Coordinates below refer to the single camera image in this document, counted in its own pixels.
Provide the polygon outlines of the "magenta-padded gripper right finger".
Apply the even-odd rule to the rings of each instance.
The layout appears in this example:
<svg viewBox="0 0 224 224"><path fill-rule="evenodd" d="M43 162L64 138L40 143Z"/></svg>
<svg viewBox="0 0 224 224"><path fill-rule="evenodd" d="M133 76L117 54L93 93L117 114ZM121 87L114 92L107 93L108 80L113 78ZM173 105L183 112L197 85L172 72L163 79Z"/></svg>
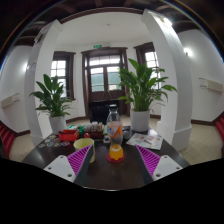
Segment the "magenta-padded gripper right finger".
<svg viewBox="0 0 224 224"><path fill-rule="evenodd" d="M138 165L134 179L139 186L160 180L183 168L182 156L173 147L165 144L159 151L136 145L134 152Z"/></svg>

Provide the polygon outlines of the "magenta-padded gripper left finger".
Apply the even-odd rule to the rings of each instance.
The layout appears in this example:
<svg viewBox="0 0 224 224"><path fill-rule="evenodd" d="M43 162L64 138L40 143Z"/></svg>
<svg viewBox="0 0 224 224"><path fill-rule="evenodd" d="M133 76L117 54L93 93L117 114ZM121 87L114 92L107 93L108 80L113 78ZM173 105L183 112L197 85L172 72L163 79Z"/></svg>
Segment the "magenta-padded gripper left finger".
<svg viewBox="0 0 224 224"><path fill-rule="evenodd" d="M59 155L44 170L82 186L92 156L93 146L89 145L69 156Z"/></svg>

